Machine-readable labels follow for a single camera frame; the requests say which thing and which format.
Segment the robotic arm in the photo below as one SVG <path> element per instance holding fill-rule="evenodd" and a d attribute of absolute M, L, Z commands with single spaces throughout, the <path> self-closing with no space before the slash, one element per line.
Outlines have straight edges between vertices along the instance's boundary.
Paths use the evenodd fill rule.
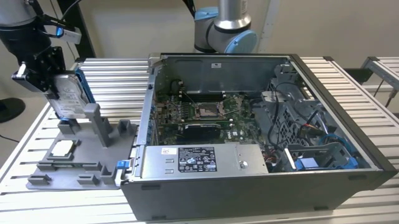
<path fill-rule="evenodd" d="M 219 7 L 207 7 L 197 11 L 192 0 L 183 1 L 187 6 L 192 5 L 189 11 L 195 20 L 196 50 L 204 53 L 252 52 L 256 34 L 249 30 L 247 0 L 219 0 Z M 47 32 L 45 25 L 57 28 L 56 34 Z M 55 76 L 65 73 L 65 63 L 63 50 L 51 46 L 49 38 L 79 44 L 80 36 L 77 28 L 69 26 L 63 19 L 43 13 L 37 0 L 0 0 L 0 39 L 17 58 L 20 66 L 12 79 L 31 91 L 44 93 L 49 102 L 59 105 L 63 104 L 61 90 L 57 88 Z M 84 74 L 77 72 L 76 77 L 89 98 Z"/>
<path fill-rule="evenodd" d="M 51 46 L 51 37 L 60 38 L 75 28 L 43 14 L 36 0 L 0 0 L 0 39 L 17 58 L 19 71 L 12 79 L 48 99 L 57 99 L 52 76 L 65 71 L 63 50 Z M 44 25 L 57 27 L 47 33 Z"/>

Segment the wall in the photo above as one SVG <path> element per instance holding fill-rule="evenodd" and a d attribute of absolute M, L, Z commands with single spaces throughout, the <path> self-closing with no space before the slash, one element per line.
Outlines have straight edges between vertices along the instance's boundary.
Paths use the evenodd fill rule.
<path fill-rule="evenodd" d="M 268 0 L 249 0 L 260 34 Z M 196 0 L 196 9 L 216 0 Z M 145 58 L 152 52 L 192 52 L 193 20 L 181 0 L 84 0 L 80 3 L 97 57 Z"/>
<path fill-rule="evenodd" d="M 398 8 L 398 0 L 280 0 L 267 51 L 331 56 L 343 67 L 398 56 Z"/>

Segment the motherboard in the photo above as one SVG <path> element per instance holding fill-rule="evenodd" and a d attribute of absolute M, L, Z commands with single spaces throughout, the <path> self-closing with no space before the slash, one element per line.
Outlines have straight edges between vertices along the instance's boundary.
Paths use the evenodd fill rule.
<path fill-rule="evenodd" d="M 157 96 L 159 144 L 240 142 L 264 145 L 265 140 L 251 112 L 251 101 L 239 93 Z"/>

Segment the power supply label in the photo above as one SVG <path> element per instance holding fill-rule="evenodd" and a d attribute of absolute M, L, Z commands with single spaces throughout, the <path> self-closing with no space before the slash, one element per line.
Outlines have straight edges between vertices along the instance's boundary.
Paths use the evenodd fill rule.
<path fill-rule="evenodd" d="M 179 171 L 216 172 L 216 155 L 213 147 L 179 148 Z"/>

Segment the aluminum rail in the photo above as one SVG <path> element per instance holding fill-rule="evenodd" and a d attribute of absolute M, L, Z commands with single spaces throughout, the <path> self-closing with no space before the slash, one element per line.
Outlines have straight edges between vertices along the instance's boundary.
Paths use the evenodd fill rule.
<path fill-rule="evenodd" d="M 399 90 L 399 57 L 368 57 L 362 68 L 370 69 L 395 90 Z"/>
<path fill-rule="evenodd" d="M 81 68 L 85 71 L 95 98 L 103 107 L 103 115 L 108 112 L 111 118 L 128 117 L 133 122 L 140 120 L 143 100 L 139 96 L 141 92 L 135 85 L 120 85 L 124 85 L 124 82 L 135 83 L 135 81 L 145 83 L 148 75 L 145 61 L 145 59 L 88 59 L 84 62 Z M 304 57 L 303 61 L 374 144 L 399 169 L 399 121 L 396 117 L 372 98 L 335 61 L 326 61 L 322 57 Z M 25 188 L 27 177 L 33 173 L 35 163 L 41 160 L 57 132 L 57 119 L 47 105 L 0 170 L 0 222 L 80 224 L 136 222 L 120 190 L 45 192 Z M 176 223 L 399 223 L 399 175 L 376 190 L 355 194 L 332 211 Z"/>

